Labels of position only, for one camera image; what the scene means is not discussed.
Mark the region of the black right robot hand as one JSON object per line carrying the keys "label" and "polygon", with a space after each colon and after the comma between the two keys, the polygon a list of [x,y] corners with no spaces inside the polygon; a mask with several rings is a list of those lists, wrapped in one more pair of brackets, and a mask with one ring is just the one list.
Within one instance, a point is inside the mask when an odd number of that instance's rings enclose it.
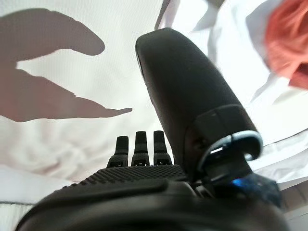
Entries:
{"label": "black right robot hand", "polygon": [[159,29],[135,45],[163,127],[154,164],[144,133],[128,163],[118,137],[106,168],[39,201],[18,231],[287,231],[277,183],[252,172],[263,140],[227,82],[181,33]]}

